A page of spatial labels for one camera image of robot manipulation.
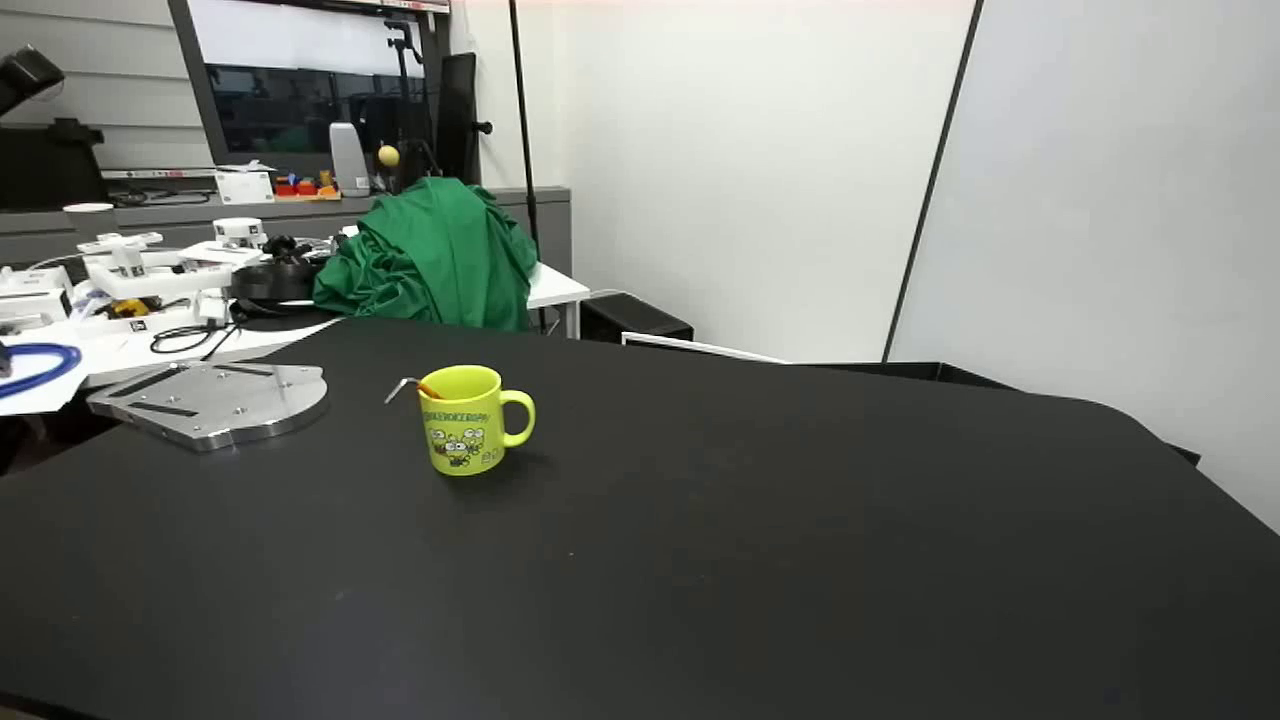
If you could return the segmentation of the yellow-green mug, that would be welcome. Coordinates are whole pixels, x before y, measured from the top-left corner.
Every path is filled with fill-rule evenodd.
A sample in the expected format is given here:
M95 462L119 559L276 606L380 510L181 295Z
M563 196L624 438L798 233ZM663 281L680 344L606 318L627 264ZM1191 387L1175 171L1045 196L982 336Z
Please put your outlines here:
M536 401L490 362L447 362L417 380L425 447L443 479L477 479L536 430Z

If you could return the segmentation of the black box under table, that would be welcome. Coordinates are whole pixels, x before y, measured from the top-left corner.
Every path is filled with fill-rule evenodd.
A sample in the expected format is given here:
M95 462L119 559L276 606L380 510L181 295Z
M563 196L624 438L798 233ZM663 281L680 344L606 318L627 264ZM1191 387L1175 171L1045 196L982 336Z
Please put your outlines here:
M615 344L624 330L653 330L693 341L695 327L680 314L669 314L658 302L644 302L627 291L597 295L582 302L582 336Z

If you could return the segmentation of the dark monitor screen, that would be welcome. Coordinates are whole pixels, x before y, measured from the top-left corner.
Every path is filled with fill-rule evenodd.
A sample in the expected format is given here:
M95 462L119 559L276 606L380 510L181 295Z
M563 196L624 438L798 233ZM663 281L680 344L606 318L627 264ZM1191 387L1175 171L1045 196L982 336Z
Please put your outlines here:
M454 0L168 0L215 163L320 168L330 127L366 147L431 139Z

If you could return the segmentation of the grey speaker box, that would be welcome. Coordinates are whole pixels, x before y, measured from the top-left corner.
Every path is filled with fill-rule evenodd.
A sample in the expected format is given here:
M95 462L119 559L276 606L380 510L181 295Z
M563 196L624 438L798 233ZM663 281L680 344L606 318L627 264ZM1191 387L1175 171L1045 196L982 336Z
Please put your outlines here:
M347 121L338 121L330 127L330 151L332 151L332 175L346 196L366 196L368 191L368 160L361 130Z

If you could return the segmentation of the small metal spoon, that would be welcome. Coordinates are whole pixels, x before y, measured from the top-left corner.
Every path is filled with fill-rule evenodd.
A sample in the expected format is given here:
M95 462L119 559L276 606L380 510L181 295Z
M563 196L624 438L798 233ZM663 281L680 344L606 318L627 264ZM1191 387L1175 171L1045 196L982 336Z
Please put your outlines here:
M387 387L383 403L393 403L393 401L403 396L407 387L412 387L422 401L443 401L443 396L439 396L437 387L429 387L425 380L399 375L399 380Z

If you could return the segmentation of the white container on counter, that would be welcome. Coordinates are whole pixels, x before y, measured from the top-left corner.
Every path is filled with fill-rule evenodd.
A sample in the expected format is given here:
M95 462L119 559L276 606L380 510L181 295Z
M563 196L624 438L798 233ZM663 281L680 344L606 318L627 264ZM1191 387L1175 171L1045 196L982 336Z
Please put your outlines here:
M273 200L273 168L261 160L221 163L215 168L215 196L223 202L269 202Z

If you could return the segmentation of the white side table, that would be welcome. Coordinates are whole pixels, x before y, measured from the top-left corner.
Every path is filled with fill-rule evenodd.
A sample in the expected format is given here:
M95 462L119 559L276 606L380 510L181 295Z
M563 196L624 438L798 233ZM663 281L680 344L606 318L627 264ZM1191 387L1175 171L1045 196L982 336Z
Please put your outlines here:
M59 413L79 387L112 385L149 368L215 357L269 357L320 330L245 327L223 295L248 249L201 239L187 249L145 249L145 277L119 277L112 256L91 260L91 281L69 291L69 312L6 336L12 373L0 380L0 417Z

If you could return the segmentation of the grey metal plate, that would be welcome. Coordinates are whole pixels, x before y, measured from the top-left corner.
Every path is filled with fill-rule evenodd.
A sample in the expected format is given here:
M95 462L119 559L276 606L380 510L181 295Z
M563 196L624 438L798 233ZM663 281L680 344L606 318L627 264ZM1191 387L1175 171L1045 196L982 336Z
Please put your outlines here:
M231 451L303 429L326 413L320 362L172 362L99 387L88 406L187 451Z

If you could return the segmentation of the green cloth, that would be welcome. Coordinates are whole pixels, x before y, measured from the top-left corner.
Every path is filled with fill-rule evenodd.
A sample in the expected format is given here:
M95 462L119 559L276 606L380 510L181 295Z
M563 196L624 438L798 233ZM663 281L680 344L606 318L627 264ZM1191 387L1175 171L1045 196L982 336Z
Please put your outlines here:
M490 191L429 175L355 220L313 299L341 314L522 330L536 264L536 239Z

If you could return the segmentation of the black diagonal pole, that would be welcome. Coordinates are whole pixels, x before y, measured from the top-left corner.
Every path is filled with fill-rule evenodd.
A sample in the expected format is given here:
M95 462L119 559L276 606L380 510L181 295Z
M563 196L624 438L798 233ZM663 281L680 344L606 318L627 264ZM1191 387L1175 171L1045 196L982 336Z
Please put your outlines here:
M921 260L929 215L933 215L933 202L938 202L938 185L942 185L942 171L945 171L945 160L949 160L956 110L960 110L963 83L969 83L973 46L977 46L982 22L985 22L985 8L987 8L987 0L973 0L973 8L969 8L963 39L960 39L956 68L952 68L952 79L949 79L942 130L938 130L938 145L933 145L933 163L929 163L929 175L923 175L923 196L921 196L921 208L915 208L915 220L912 220L910 256L905 256L905 268L900 268L900 281L897 281L897 299L891 299L887 330L886 330L886 344L881 344L881 362L891 358L891 346L897 346L897 336L900 336L900 325L905 325L915 260Z

